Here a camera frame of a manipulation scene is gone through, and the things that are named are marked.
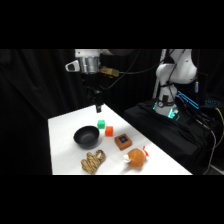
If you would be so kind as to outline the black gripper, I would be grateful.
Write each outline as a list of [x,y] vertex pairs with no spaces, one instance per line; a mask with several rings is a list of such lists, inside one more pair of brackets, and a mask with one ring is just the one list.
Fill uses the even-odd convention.
[[96,105],[96,112],[102,112],[103,95],[100,89],[99,76],[97,74],[87,74],[85,76],[84,87],[87,99]]

